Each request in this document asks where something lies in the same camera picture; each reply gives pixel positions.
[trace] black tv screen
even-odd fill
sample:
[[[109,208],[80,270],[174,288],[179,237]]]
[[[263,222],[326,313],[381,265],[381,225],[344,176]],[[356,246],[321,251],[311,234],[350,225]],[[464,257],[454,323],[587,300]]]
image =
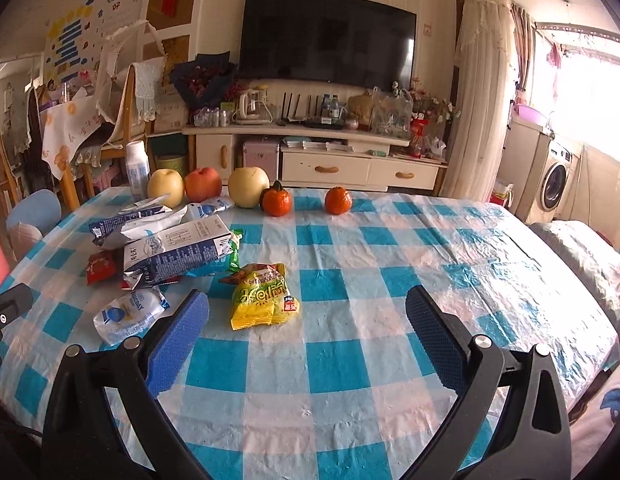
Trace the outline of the black tv screen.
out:
[[[239,76],[409,88],[416,19],[367,0],[245,0]]]

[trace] checkered tablecloth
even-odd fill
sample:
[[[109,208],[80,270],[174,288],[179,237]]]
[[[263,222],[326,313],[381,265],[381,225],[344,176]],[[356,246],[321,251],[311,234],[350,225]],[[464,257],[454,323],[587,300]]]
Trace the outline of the checkered tablecloth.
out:
[[[210,320],[159,401],[214,478],[399,478],[456,398],[405,316],[405,295],[418,283],[471,333],[525,351],[549,344],[568,406],[618,352],[579,280],[500,207],[354,192],[352,211],[334,217],[323,211],[324,190],[291,192],[294,210],[283,218],[238,208],[221,218],[243,230],[242,264],[285,263],[299,316],[233,332],[230,286],[186,278],[167,288],[173,306],[193,287],[210,299]],[[105,348],[92,317],[122,292],[85,285],[96,251],[88,223],[129,202],[127,188],[101,193],[2,285],[26,283],[35,298],[0,344],[0,400],[21,424],[42,429],[68,345]],[[110,397],[132,457],[148,463],[120,399]],[[501,405],[499,395],[466,463],[480,456]]]

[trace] washing machine door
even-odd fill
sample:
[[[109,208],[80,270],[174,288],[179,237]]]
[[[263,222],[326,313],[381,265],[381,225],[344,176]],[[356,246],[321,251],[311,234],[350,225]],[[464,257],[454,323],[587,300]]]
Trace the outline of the washing machine door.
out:
[[[544,211],[552,211],[557,208],[567,183],[568,171],[565,166],[560,162],[552,164],[550,170],[545,174],[541,187],[540,202]]]

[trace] screw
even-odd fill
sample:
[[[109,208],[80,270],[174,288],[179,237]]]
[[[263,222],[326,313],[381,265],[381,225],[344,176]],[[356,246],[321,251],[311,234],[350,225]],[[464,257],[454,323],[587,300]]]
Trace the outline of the screw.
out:
[[[125,341],[123,341],[123,346],[127,350],[134,350],[141,344],[141,339],[136,336],[129,337]]]
[[[547,346],[545,343],[539,343],[538,345],[535,345],[534,349],[539,355],[542,355],[543,357],[550,355],[550,347]]]
[[[477,335],[474,338],[474,343],[481,348],[490,348],[492,346],[492,339],[486,335]]]
[[[72,345],[66,349],[66,355],[68,357],[76,357],[79,355],[79,345]]]

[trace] blue gripper pad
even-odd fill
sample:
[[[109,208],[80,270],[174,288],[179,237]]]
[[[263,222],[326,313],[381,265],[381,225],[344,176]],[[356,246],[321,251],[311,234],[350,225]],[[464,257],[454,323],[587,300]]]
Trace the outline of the blue gripper pad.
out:
[[[446,327],[436,303],[422,286],[413,286],[408,291],[405,313],[443,386],[461,396],[467,384],[466,354]]]
[[[193,290],[172,314],[170,326],[148,355],[146,385],[152,397],[156,398],[174,385],[209,314],[207,296],[198,290]]]

